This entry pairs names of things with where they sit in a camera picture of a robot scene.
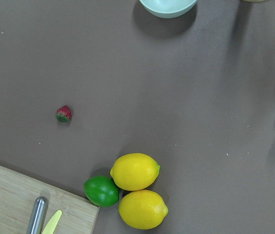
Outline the yellow lemon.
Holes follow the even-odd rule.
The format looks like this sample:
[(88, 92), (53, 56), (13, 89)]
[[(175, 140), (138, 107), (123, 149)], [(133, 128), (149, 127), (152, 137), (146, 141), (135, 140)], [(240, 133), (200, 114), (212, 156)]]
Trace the yellow lemon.
[(131, 153), (119, 157), (110, 170), (115, 184), (127, 191), (138, 191), (150, 186), (158, 177), (161, 166), (150, 156)]
[(122, 198), (118, 212), (127, 225), (136, 229), (149, 230), (162, 223), (168, 214), (168, 207), (158, 193), (139, 190)]

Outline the red strawberry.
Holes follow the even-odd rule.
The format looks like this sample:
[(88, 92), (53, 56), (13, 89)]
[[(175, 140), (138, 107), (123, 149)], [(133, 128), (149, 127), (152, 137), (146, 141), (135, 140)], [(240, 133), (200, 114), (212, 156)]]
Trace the red strawberry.
[(59, 108), (56, 113), (55, 117), (59, 122), (69, 122), (72, 120), (72, 113), (68, 105), (64, 105)]

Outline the green lime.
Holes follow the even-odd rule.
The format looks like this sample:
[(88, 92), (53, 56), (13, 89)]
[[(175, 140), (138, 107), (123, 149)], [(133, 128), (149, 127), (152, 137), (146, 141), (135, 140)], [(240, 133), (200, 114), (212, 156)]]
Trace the green lime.
[(106, 176), (98, 175), (84, 183), (84, 193), (89, 201), (100, 207), (109, 207), (119, 201), (119, 188)]

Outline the mint green bowl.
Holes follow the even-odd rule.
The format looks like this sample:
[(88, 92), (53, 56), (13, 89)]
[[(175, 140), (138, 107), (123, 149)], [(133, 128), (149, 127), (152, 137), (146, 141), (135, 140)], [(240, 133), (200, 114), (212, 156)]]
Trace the mint green bowl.
[(140, 3), (152, 15), (172, 19), (191, 10), (197, 0), (140, 0)]

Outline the wooden cutting board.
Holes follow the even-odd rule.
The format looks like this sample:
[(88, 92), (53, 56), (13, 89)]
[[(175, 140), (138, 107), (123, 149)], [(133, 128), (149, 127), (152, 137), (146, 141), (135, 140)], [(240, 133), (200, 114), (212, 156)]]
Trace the wooden cutting board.
[(26, 233), (34, 201), (39, 196), (49, 201), (46, 222), (57, 210), (62, 211), (56, 234), (93, 233), (99, 207), (82, 197), (0, 166), (0, 234)]

